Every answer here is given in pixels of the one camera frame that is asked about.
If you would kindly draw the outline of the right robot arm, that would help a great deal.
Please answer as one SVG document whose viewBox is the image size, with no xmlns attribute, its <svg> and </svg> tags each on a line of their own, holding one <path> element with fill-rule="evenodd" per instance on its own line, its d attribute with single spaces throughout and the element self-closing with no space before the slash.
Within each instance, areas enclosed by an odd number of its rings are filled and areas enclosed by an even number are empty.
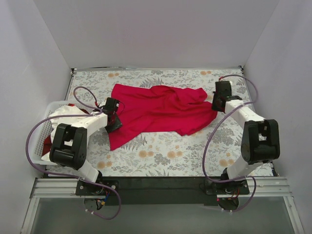
<svg viewBox="0 0 312 234">
<path fill-rule="evenodd" d="M 228 80 L 215 83 L 212 109 L 231 117 L 243 129 L 241 156 L 221 175 L 222 191 L 231 194 L 238 188 L 237 180 L 243 180 L 258 167 L 279 158 L 278 123 L 274 119 L 261 117 L 242 98 L 232 95 Z"/>
</svg>

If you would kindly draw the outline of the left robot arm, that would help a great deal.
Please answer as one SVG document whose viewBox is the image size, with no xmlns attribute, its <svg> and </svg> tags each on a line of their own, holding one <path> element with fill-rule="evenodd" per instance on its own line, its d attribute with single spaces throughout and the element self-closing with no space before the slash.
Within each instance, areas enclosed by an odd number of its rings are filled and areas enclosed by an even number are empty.
<svg viewBox="0 0 312 234">
<path fill-rule="evenodd" d="M 104 184 L 98 179 L 101 177 L 100 172 L 86 159 L 88 139 L 102 128 L 111 133 L 122 126 L 117 116 L 119 103 L 119 100 L 109 97 L 100 107 L 101 114 L 93 111 L 90 117 L 72 124 L 58 124 L 52 140 L 50 161 L 78 171 L 88 180 L 87 189 L 93 195 L 100 194 Z"/>
</svg>

